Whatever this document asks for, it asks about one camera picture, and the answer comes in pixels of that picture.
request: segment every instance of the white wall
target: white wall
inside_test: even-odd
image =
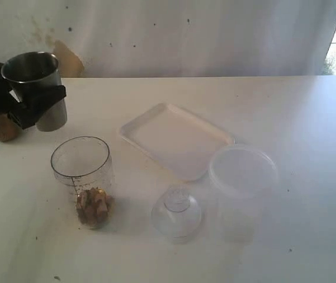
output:
[[[318,74],[335,27],[336,0],[0,0],[0,61],[56,46],[64,76]]]

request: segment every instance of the rectangular tray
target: rectangular tray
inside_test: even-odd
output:
[[[196,180],[213,154],[235,139],[198,116],[160,103],[119,130],[120,136],[182,180]]]

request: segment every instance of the white tabletop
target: white tabletop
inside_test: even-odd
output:
[[[336,282],[336,77],[64,79],[68,123],[0,143],[0,282]],[[188,183],[205,220],[188,243],[150,223],[180,180],[117,134],[160,102],[182,106],[258,147],[281,185],[252,242],[215,229],[208,176]],[[63,141],[110,145],[117,210],[99,231],[79,229],[50,168]]]

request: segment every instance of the clear plastic lid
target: clear plastic lid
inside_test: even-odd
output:
[[[151,212],[153,226],[171,239],[192,234],[200,225],[201,218],[197,200],[181,186],[170,187]]]
[[[278,182],[276,166],[266,153],[244,144],[218,151],[210,162],[209,174],[230,198],[252,198]]]

